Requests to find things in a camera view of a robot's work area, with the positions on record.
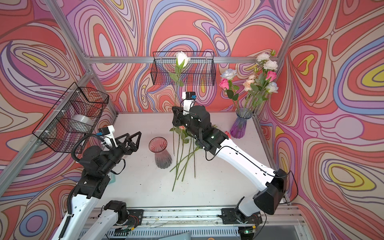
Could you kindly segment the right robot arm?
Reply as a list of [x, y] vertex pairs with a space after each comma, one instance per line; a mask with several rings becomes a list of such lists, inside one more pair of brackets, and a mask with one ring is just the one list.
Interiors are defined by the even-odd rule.
[[288, 188], [288, 176], [282, 169], [269, 168], [241, 148], [220, 129], [212, 126], [209, 112], [204, 106], [193, 106], [189, 110], [173, 107], [174, 127], [183, 126], [188, 136], [213, 157], [221, 158], [246, 176], [257, 191], [242, 197], [234, 209], [237, 222], [245, 224], [247, 219], [260, 211], [274, 215]]

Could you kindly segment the white blue rose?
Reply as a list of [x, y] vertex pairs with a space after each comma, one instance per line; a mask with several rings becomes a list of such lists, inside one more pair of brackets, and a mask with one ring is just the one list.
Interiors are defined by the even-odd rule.
[[227, 69], [224, 73], [221, 74], [221, 78], [232, 80], [237, 75], [237, 71], [233, 69]]
[[265, 87], [265, 92], [268, 94], [273, 94], [273, 93], [278, 93], [278, 85], [275, 82], [270, 82], [266, 87]]

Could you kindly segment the peach rose spray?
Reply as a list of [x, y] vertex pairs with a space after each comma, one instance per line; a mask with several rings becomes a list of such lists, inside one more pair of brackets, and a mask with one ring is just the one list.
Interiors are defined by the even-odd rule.
[[252, 85], [255, 84], [256, 82], [256, 75], [251, 75], [248, 77], [248, 79], [243, 83], [243, 86], [244, 86], [244, 91], [247, 93], [246, 95], [246, 102], [245, 102], [245, 107], [247, 108], [248, 107], [248, 104], [250, 102], [250, 99], [253, 95], [253, 88], [252, 88]]

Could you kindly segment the purple ribbed glass vase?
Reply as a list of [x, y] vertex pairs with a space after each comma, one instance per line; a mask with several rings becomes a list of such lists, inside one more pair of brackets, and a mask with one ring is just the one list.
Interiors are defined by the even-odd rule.
[[252, 118], [253, 114], [247, 108], [239, 108], [236, 111], [236, 115], [237, 118], [231, 127], [230, 134], [235, 139], [241, 139], [245, 135], [247, 122]]

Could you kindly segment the red glass vase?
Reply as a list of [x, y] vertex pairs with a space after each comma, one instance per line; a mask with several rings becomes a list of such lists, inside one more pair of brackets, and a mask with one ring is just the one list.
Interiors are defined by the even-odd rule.
[[172, 164], [172, 156], [167, 147], [168, 142], [163, 137], [155, 137], [149, 143], [149, 149], [155, 154], [155, 163], [160, 169], [167, 169]]

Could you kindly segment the pink rose stem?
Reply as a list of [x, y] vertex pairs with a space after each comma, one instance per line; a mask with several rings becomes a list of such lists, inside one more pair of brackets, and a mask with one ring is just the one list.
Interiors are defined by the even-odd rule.
[[239, 87], [234, 85], [232, 80], [222, 78], [219, 86], [225, 91], [227, 97], [232, 100], [234, 110], [239, 107]]

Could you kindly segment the white rose spray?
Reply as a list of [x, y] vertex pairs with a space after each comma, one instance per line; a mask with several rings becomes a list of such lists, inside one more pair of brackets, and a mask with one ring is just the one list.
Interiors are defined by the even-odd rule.
[[277, 71], [279, 65], [277, 61], [272, 60], [272, 57], [275, 55], [276, 51], [272, 50], [270, 53], [262, 53], [256, 57], [256, 61], [258, 65], [262, 67], [264, 73]]

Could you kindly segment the white rosebud stem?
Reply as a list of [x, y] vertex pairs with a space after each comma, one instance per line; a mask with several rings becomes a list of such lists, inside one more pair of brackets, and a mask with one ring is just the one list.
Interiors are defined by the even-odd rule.
[[174, 110], [174, 107], [176, 107], [176, 104], [178, 103], [178, 90], [179, 88], [183, 87], [185, 85], [184, 80], [182, 80], [182, 73], [183, 70], [187, 67], [190, 57], [187, 56], [186, 53], [183, 51], [176, 53], [176, 63], [175, 63], [175, 72], [170, 72], [169, 76], [174, 81], [174, 84], [176, 86], [175, 88], [175, 94], [174, 94], [174, 105], [172, 107], [172, 110]]

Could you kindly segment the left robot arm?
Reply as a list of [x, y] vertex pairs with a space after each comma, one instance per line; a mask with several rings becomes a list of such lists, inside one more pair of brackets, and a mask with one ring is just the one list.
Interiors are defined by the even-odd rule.
[[[121, 174], [126, 167], [123, 156], [129, 156], [139, 149], [141, 132], [133, 135], [124, 134], [118, 138], [113, 138], [112, 132], [108, 135], [88, 134], [83, 136], [71, 151], [72, 158], [84, 169], [82, 177], [76, 186], [71, 190], [67, 200], [67, 213], [55, 232], [52, 240], [77, 240], [84, 228], [87, 219], [110, 182], [109, 173]], [[87, 148], [79, 159], [76, 156], [77, 148], [90, 137], [97, 138], [105, 144], [108, 149], [103, 151], [99, 146]], [[124, 166], [119, 173], [112, 169], [123, 160]], [[122, 225], [129, 218], [127, 205], [122, 201], [110, 201], [104, 207], [103, 212], [95, 224], [81, 238], [82, 240], [101, 240], [107, 231], [115, 224]]]

